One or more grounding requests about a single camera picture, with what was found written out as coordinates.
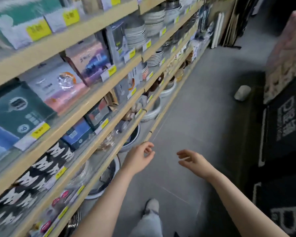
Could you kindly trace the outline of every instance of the light blue jeans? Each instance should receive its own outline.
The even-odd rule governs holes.
[[[132,230],[129,237],[162,237],[162,227],[159,215],[150,211],[145,214]]]

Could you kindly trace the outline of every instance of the gray tile floor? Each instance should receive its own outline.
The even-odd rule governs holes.
[[[114,237],[130,233],[150,198],[159,200],[164,237],[175,231],[181,237],[239,236],[213,188],[178,165],[176,152],[201,153],[237,183],[249,104],[233,95],[240,85],[263,85],[261,72],[276,42],[266,26],[266,10],[264,5],[238,39],[241,50],[207,49],[197,63],[150,139],[155,158],[132,180]]]

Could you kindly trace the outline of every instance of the white shoe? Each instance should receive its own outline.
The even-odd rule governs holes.
[[[146,209],[145,212],[149,212],[150,210],[156,212],[157,214],[159,213],[159,201],[156,199],[150,199],[146,203]]]

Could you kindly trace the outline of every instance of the forearm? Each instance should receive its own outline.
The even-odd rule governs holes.
[[[209,182],[217,191],[242,237],[288,237],[226,176],[217,171],[209,178]]]
[[[120,169],[73,237],[111,237],[132,176]]]

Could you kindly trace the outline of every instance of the leg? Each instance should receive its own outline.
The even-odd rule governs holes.
[[[149,200],[146,204],[144,216],[132,230],[129,237],[162,237],[161,220],[158,213],[158,200]]]

